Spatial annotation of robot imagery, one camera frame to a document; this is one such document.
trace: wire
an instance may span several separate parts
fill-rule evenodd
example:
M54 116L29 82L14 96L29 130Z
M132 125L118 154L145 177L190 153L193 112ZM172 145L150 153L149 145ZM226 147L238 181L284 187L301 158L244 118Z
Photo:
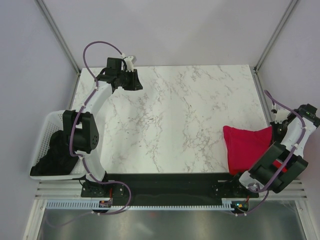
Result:
M249 199L250 199L250 196L247 196L244 204L249 203Z
M239 216L239 217L247 216L248 214L253 213L253 212L256 211L258 208L260 208L261 205L267 200L268 196L269 196L269 191L267 190L267 191L266 191L266 194L265 194L264 198L261 200L261 202L259 202L254 208L248 210L247 212L234 214L233 212L224 211L224 213L229 214L229 215L234 215L234 216L236 216L236 217L238 217L238 216Z
M95 86L98 88L99 87L99 82L98 82L98 79L97 77L94 75L94 73L90 70L88 64L87 64L87 61L86 61L86 51L87 49L91 46L91 45L94 45L94 44L106 44L106 45L109 45L111 47L113 47L115 50L118 51L118 53L120 55L122 55L122 52L114 45L112 45L111 43L109 42L106 42L106 41L93 41L91 43L89 43L83 50L83 54L82 54L82 58L83 58L83 63L85 65L85 68L88 70L88 72L90 73L90 75L94 78L94 81L95 81ZM70 155L72 157L80 157L82 158L82 163L83 163L83 166L84 166L84 169L86 170L86 172L89 174L89 176L94 180L96 181L98 184L102 184L102 185L109 185L109 184L121 184L123 186L125 186L128 191L129 191L129 199L127 201L127 203L124 205L124 207L120 208L119 210L116 210L116 211L113 211L113 212L106 212L106 213L98 213L98 212L94 212L94 211L89 211L89 212L85 212L73 219L71 219L70 221L67 221L63 224L59 224L59 225L53 225L51 224L48 219L46 218L45 222L51 227L51 228L61 228L61 227L64 227L65 225L68 225L74 221L76 221L77 219L79 218L82 218L86 215L89 215L89 214L92 214L92 213L95 213L97 215L114 215L114 214L119 214L119 213L122 213L124 212L125 208L127 206L129 206L130 202L131 202L131 198L132 198L132 193L131 193L131 190L129 188L129 186L127 184L125 184L124 182L122 181L108 181L108 182L102 182L102 181L99 181L98 179L96 179L92 173L90 172L87 164L86 164L86 160L84 158L84 155L82 154L75 154L73 152L73 141L74 141L74 135L75 135L75 130L76 130L76 125L77 125L77 122L78 122L78 119L80 117L80 114L82 113L82 111L84 110L85 108L85 105L87 105L87 103L90 101L90 99L93 97L93 95L96 93L97 89L93 89L93 91L91 92L91 94L89 95L89 97L84 101L84 106L82 106L79 110L79 112L77 113L77 115L75 116L75 119L74 119L74 122L73 122L73 125L72 125L72 129L71 129L71 135L70 135L70 143L69 143L69 152L70 152Z
M84 216L87 216L89 214L92 214L92 212L91 211L86 211L85 213L82 213L82 214L76 216L75 218L73 218L73 219L71 219L71 220L69 220L69 221L67 221L65 223L58 224L58 225L53 225L52 223L50 223L47 217L45 218L45 222L46 222L46 224L49 225L49 227L51 227L53 229L59 229L59 228L64 227L65 225L68 225L68 224L70 224L70 223L72 223L72 222L74 222L74 221L76 221L76 220L78 220L78 219L80 219L80 218L82 218Z
M106 67L104 67L104 68L100 71L100 73L99 73L99 74L104 74L106 70L107 70L107 68L106 68Z
M247 211L242 210L240 207L237 207L236 209L238 209L239 211L241 211L243 213L247 213L249 211L250 205L249 205L249 202L247 202L246 204L248 204L248 210Z
M123 62L123 70L126 72L128 69L127 63L124 59L121 59L121 61Z
M291 157L293 156L295 150L298 148L296 145L299 145L300 142L302 141L302 139L304 138L305 136L305 133L306 133L306 123L305 121L303 120L303 118L297 113L295 112L294 110L292 110L291 108L281 104L280 102L278 102L277 100L275 100L270 92L268 92L267 90L264 90L264 93L265 95L268 96L268 98L271 99L272 103L276 103L278 104L280 107L290 111L292 114L294 114L300 121L301 121L301 124L302 124L302 131L301 131L301 134L300 134L300 137L298 138L298 140L296 141L296 143L294 144L294 146L292 147L289 155L286 157L286 159L284 160L284 162L282 163L282 165L278 168L278 170L274 173L274 175L270 178L270 180L267 182L266 185L264 185L264 187L261 189L261 190L253 190L252 188L248 188L251 192L253 193L262 193L262 192L265 192L269 187L270 185L274 182L274 180L277 178L277 176L281 173L282 169L284 169L284 167L287 165L287 163L290 161Z

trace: marble table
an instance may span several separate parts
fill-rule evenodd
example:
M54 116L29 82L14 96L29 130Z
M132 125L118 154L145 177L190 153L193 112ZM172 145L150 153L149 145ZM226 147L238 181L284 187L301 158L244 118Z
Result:
M96 119L107 173L228 172L223 126L267 126L248 65L136 68L143 90L116 90ZM73 109L93 83L84 68Z

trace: red cloth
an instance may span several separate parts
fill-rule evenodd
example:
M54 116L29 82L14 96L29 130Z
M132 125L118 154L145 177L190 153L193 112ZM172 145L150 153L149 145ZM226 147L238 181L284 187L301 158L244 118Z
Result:
M248 131L224 126L223 135L228 152L229 172L236 175L249 170L267 151L272 140L272 127Z

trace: reflective metal surface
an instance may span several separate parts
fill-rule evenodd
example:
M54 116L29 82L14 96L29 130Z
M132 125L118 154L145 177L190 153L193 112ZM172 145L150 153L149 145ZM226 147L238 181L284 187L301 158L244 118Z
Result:
M88 210L46 210L62 224ZM87 215L58 229L42 223L39 240L305 240L294 202L266 202L246 217L219 211L128 210Z

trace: white basket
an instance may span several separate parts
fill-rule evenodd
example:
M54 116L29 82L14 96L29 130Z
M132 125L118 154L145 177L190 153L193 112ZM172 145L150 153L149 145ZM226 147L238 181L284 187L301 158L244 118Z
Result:
M53 111L49 113L42 126L40 136L37 140L35 145L30 170L33 166L35 166L39 160L47 154L50 143L50 138L53 133L58 130L63 130L63 113L65 110L61 111ZM32 179L36 180L69 180L69 179L76 179L81 178L86 174L86 170L80 160L74 166L72 172L69 175L56 175L56 176L30 176Z

